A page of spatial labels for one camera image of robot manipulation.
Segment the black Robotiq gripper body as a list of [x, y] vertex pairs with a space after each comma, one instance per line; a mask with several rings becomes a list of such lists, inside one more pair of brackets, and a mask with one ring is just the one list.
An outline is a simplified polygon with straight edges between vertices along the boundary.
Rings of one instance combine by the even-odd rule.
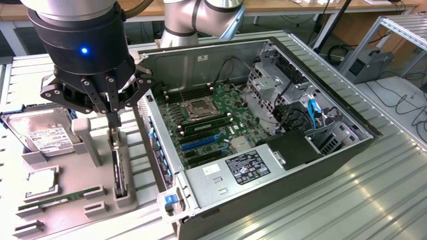
[[62, 21], [29, 10], [37, 33], [55, 64], [55, 76], [79, 84], [83, 76], [97, 83], [114, 76], [125, 84], [135, 72], [125, 33], [123, 10], [111, 9], [101, 17]]

